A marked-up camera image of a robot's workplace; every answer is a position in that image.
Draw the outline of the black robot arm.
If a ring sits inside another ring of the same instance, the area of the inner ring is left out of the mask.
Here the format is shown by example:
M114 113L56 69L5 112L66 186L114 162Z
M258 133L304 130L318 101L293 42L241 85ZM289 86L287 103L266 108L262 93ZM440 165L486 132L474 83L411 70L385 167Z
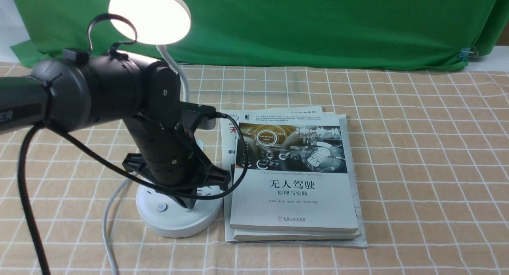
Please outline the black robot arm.
M122 120L138 147L109 169L191 209L197 199L228 193L231 172L198 147L197 129L212 129L216 109L180 100L180 77L164 62L119 52L91 57L66 50L22 77L1 79L1 134L29 126L65 135Z

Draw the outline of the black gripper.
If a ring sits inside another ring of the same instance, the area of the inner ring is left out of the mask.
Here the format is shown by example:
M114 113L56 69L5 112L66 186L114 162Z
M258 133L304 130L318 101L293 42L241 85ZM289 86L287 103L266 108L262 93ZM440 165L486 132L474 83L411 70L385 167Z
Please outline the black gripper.
M157 193L175 197L192 210L198 188L218 186L226 191L231 180L227 170L215 166L194 139L135 138L139 153L129 153L122 162L126 172L136 172Z

